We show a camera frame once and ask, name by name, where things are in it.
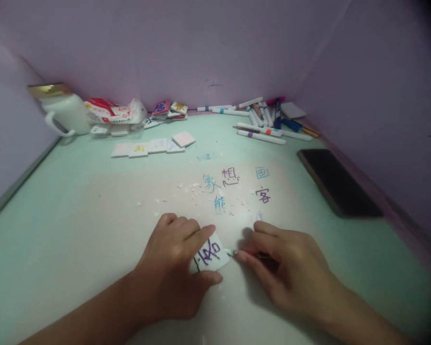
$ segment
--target gold lid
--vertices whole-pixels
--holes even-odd
[[[72,90],[65,83],[46,84],[46,85],[29,85],[27,90],[30,94],[38,99],[50,98],[72,94]]]

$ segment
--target smartphone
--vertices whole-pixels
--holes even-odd
[[[328,149],[302,149],[297,155],[337,216],[383,217],[380,208]]]

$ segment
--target mug handle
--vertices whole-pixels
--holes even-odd
[[[46,124],[53,130],[53,131],[55,131],[56,133],[58,133],[61,137],[71,137],[71,136],[73,136],[74,134],[75,134],[75,131],[72,129],[72,130],[70,130],[68,133],[64,133],[64,132],[61,132],[60,130],[59,130],[59,128],[57,128],[56,127],[56,125],[54,124],[54,122],[53,122],[53,117],[54,117],[54,115],[55,115],[56,113],[55,112],[53,112],[53,111],[51,111],[51,112],[49,112],[48,114],[46,114],[46,116],[45,116],[45,122],[46,122]]]

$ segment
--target hand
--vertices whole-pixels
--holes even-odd
[[[328,324],[345,303],[346,288],[332,274],[313,237],[257,221],[237,257],[260,280],[270,300],[287,313]],[[279,263],[270,272],[254,254],[268,253]]]
[[[200,228],[194,219],[174,213],[161,216],[144,254],[130,273],[139,305],[147,310],[147,323],[164,319],[189,319],[198,312],[206,291],[222,282],[217,272],[191,275],[190,263],[216,227]]]

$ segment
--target left hand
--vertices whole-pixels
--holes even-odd
[[[174,213],[161,216],[129,277],[147,323],[194,317],[206,291],[222,282],[217,272],[189,272],[194,256],[215,230],[215,225],[200,228],[196,220]]]

